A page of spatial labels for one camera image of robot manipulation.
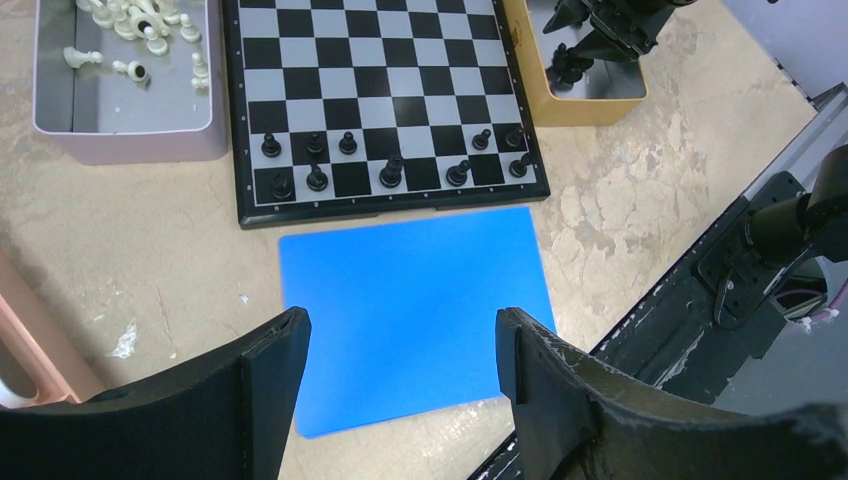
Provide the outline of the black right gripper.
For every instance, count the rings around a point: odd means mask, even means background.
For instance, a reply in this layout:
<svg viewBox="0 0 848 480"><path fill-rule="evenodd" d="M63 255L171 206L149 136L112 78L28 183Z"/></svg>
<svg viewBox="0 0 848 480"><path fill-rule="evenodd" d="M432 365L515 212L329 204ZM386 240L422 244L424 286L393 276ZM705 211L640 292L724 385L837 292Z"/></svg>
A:
<svg viewBox="0 0 848 480"><path fill-rule="evenodd" d="M694 1L590 1L586 57L628 63L647 55L672 13Z"/></svg>

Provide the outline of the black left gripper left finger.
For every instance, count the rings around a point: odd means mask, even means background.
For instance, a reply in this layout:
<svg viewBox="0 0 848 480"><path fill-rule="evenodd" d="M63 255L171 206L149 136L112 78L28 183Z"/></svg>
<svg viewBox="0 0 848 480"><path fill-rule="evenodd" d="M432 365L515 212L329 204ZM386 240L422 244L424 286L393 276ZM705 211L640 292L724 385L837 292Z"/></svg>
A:
<svg viewBox="0 0 848 480"><path fill-rule="evenodd" d="M240 338L72 404L1 414L5 479L274 479L311 322L292 307Z"/></svg>

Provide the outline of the black chess piece corner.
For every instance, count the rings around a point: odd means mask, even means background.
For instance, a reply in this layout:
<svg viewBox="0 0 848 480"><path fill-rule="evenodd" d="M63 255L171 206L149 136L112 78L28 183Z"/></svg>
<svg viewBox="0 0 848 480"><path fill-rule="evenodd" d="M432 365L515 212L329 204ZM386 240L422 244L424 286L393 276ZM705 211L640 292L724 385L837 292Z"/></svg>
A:
<svg viewBox="0 0 848 480"><path fill-rule="evenodd" d="M509 173L514 178L523 178L533 169L534 162L530 153L524 153L509 164Z"/></svg>

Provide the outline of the black back row piece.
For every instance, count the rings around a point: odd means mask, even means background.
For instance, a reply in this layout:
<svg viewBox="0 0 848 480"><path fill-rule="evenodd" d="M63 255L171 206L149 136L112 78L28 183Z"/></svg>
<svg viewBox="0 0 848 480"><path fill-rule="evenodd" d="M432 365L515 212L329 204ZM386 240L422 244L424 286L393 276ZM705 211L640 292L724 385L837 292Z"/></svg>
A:
<svg viewBox="0 0 848 480"><path fill-rule="evenodd" d="M328 176L318 163L312 163L310 168L310 173L306 177L307 187L314 192L325 190L329 184Z"/></svg>

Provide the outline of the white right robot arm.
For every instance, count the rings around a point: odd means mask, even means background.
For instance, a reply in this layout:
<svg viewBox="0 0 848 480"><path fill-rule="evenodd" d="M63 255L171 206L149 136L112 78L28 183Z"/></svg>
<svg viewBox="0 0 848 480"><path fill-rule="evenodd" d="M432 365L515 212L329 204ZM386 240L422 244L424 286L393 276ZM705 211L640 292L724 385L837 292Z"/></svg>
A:
<svg viewBox="0 0 848 480"><path fill-rule="evenodd" d="M590 1L592 33L578 49L585 58L632 62L657 45L674 10L689 1ZM745 239L763 261L787 263L803 251L838 263L847 259L847 147L822 160L812 191L757 211Z"/></svg>

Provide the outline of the black pawn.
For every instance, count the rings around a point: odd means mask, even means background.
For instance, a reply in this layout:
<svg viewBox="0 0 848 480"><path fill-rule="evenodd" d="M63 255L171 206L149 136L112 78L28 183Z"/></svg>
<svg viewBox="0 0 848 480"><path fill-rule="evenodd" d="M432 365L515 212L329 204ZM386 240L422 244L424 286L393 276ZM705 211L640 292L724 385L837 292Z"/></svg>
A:
<svg viewBox="0 0 848 480"><path fill-rule="evenodd" d="M309 134L306 142L306 150L313 156L319 156L325 152L326 147L324 145L323 136L320 132L314 131Z"/></svg>
<svg viewBox="0 0 848 480"><path fill-rule="evenodd" d="M358 150L358 142L352 131L345 131L338 142L338 148L344 155L353 155Z"/></svg>
<svg viewBox="0 0 848 480"><path fill-rule="evenodd" d="M282 146L273 133L265 133L260 149L266 157L275 158L281 154Z"/></svg>

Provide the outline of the black chess king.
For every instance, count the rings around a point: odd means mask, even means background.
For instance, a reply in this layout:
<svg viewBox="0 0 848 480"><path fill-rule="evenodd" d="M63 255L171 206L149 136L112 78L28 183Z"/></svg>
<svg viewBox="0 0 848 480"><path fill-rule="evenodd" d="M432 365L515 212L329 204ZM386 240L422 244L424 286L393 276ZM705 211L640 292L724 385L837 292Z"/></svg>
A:
<svg viewBox="0 0 848 480"><path fill-rule="evenodd" d="M403 178L404 159L399 154L390 155L384 167L380 170L378 180L388 189L397 188Z"/></svg>

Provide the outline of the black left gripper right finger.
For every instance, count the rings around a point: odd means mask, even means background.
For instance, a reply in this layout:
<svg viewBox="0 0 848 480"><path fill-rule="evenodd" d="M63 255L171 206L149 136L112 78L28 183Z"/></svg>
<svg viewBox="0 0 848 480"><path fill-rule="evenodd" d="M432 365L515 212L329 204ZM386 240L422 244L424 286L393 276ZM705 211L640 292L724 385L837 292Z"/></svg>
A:
<svg viewBox="0 0 848 480"><path fill-rule="evenodd" d="M656 389L519 308L496 315L499 385L527 479L843 479L847 408L766 416Z"/></svg>

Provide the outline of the black pawn edge square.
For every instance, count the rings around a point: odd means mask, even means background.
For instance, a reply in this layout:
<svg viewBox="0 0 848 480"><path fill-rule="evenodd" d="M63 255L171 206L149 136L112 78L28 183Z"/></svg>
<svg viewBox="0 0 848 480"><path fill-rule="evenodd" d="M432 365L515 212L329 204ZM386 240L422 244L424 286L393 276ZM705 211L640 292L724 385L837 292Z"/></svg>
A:
<svg viewBox="0 0 848 480"><path fill-rule="evenodd" d="M512 130L510 130L504 136L504 143L508 145L510 148L526 148L526 140L525 140L525 130L519 125Z"/></svg>

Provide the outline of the black corner rook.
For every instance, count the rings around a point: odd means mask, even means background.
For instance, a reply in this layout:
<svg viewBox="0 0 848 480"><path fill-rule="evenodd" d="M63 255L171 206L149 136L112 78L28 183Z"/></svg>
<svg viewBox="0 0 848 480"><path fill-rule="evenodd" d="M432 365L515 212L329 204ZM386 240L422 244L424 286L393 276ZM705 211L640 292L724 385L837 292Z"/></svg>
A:
<svg viewBox="0 0 848 480"><path fill-rule="evenodd" d="M287 175L278 174L271 180L271 195L278 201L287 201L292 195L292 182Z"/></svg>

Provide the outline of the black pawn second row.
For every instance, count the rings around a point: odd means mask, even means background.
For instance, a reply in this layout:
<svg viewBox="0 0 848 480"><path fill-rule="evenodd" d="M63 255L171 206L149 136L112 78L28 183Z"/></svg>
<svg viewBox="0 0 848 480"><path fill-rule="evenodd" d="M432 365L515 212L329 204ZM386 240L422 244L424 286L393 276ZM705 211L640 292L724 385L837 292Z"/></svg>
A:
<svg viewBox="0 0 848 480"><path fill-rule="evenodd" d="M492 131L488 128L482 129L473 135L471 145L476 151L488 151L491 145Z"/></svg>

